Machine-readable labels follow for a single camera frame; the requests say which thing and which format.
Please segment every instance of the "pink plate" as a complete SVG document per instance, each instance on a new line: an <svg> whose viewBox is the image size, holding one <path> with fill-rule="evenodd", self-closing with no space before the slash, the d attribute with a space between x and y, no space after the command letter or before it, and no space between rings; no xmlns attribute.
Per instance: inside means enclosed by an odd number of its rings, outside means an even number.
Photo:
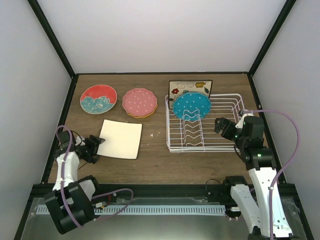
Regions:
<svg viewBox="0 0 320 240"><path fill-rule="evenodd" d="M145 88L134 88L122 98L122 106L127 114L135 118L145 118L157 108L157 98Z"/></svg>

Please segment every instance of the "red and blue plate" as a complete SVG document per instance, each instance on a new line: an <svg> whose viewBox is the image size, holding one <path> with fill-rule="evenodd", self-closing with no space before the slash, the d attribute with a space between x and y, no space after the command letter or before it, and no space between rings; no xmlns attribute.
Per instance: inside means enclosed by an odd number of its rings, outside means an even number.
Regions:
<svg viewBox="0 0 320 240"><path fill-rule="evenodd" d="M80 105L88 114L103 114L112 109L116 102L116 90L103 84L89 87L80 98Z"/></svg>

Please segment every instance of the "white wire dish rack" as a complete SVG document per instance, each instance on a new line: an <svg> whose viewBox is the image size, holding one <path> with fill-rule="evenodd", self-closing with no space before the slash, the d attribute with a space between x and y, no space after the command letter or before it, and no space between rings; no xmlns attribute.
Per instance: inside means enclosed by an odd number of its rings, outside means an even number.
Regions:
<svg viewBox="0 0 320 240"><path fill-rule="evenodd" d="M233 152L234 143L215 133L216 118L226 118L239 122L238 112L245 109L241 95L211 94L211 109L204 117L194 111L184 110L183 118L176 117L166 105L166 144L172 153L181 152Z"/></svg>

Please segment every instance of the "turquoise plate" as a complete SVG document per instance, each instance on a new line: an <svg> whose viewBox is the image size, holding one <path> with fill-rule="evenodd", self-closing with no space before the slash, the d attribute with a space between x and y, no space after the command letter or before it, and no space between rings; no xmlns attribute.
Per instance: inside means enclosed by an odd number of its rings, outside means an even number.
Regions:
<svg viewBox="0 0 320 240"><path fill-rule="evenodd" d="M199 92L187 92L173 103L173 113L178 119L194 121L204 118L211 109L208 96Z"/></svg>

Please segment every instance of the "wooden table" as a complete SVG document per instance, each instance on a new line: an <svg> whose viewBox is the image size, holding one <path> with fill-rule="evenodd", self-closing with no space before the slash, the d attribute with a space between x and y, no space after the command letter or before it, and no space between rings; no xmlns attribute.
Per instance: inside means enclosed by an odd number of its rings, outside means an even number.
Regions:
<svg viewBox="0 0 320 240"><path fill-rule="evenodd" d="M142 123L142 135L136 160L100 157L78 171L78 178L93 175L101 184L204 184L208 179L223 181L226 176L244 176L251 183L245 164L234 152L171 153L166 143L166 105L169 80L213 80L211 94L240 94L246 109L256 109L246 74L107 74L80 75L65 125L84 137L99 136L104 119ZM108 112L91 115L80 106L80 97L97 84L112 86L118 94L116 105ZM146 88L158 100L155 113L134 118L122 107L122 97L133 88ZM49 182L54 183L54 162Z"/></svg>

